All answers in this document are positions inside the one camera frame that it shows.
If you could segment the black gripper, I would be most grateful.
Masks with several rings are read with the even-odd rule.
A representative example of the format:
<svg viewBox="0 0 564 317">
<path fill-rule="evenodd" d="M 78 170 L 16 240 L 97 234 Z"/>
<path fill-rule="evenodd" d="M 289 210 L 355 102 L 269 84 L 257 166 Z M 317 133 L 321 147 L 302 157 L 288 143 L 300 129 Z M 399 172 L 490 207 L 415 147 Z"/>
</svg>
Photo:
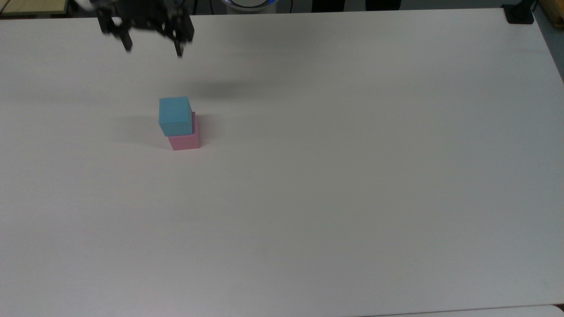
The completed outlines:
<svg viewBox="0 0 564 317">
<path fill-rule="evenodd" d="M 165 0 L 91 0 L 94 11 L 105 35 L 121 40 L 125 51 L 133 47 L 131 27 L 146 30 L 162 30 L 169 38 L 178 58 L 183 57 L 185 46 L 192 43 L 195 29 L 189 12 L 180 4 L 167 5 Z"/>
</svg>

